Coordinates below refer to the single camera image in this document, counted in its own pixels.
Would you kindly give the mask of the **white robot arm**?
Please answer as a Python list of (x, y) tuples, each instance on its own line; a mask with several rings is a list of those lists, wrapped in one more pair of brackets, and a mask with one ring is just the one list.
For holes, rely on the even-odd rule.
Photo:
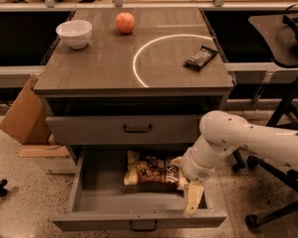
[(184, 185), (184, 214), (195, 215), (204, 192), (203, 183), (216, 163), (239, 148), (287, 164), (298, 172), (298, 131), (248, 123), (223, 111), (211, 111), (200, 121), (201, 135), (186, 153), (174, 159), (187, 182)]

